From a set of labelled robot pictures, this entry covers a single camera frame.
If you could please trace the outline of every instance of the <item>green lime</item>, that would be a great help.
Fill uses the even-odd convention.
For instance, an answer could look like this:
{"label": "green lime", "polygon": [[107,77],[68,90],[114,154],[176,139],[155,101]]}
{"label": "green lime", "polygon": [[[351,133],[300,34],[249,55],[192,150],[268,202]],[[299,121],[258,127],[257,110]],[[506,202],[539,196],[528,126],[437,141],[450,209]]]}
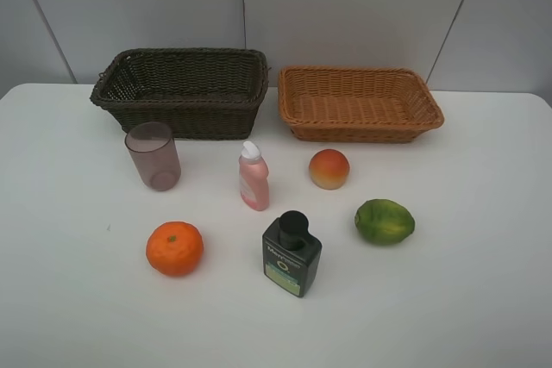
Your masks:
{"label": "green lime", "polygon": [[354,224],[361,236],[374,245],[394,245],[414,232],[414,218],[410,212],[391,200],[369,200],[354,216]]}

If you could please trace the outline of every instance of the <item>tangerine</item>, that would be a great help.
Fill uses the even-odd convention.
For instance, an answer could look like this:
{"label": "tangerine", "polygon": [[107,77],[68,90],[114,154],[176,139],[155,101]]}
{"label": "tangerine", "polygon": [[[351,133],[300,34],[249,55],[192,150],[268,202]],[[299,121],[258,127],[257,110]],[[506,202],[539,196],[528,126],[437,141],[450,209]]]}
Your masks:
{"label": "tangerine", "polygon": [[167,276],[184,276],[199,265],[204,242],[190,223],[169,221],[154,230],[146,244],[149,264]]}

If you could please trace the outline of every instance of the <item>plastic cup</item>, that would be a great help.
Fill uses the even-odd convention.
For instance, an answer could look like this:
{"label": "plastic cup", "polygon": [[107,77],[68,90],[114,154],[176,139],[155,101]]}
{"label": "plastic cup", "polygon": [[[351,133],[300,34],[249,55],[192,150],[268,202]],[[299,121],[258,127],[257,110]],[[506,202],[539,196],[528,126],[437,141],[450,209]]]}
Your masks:
{"label": "plastic cup", "polygon": [[124,139],[141,181],[157,191],[169,190],[180,179],[180,161],[173,131],[163,122],[145,122]]}

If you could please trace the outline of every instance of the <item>black bottle cap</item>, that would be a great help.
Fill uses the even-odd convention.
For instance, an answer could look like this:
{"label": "black bottle cap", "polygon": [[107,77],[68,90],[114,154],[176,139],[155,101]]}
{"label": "black bottle cap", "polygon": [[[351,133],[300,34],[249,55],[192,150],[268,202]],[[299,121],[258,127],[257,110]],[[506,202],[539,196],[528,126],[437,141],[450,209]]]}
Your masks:
{"label": "black bottle cap", "polygon": [[279,243],[286,250],[298,250],[309,233],[309,219],[299,211],[288,211],[279,218]]}

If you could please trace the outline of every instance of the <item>dark green bottle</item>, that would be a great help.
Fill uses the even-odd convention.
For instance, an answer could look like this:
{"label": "dark green bottle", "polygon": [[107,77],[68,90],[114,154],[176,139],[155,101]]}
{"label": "dark green bottle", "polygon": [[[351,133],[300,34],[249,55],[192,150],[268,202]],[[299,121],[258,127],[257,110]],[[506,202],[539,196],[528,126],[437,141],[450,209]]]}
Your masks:
{"label": "dark green bottle", "polygon": [[265,275],[295,296],[303,297],[317,275],[322,243],[309,233],[303,213],[288,211],[262,235]]}

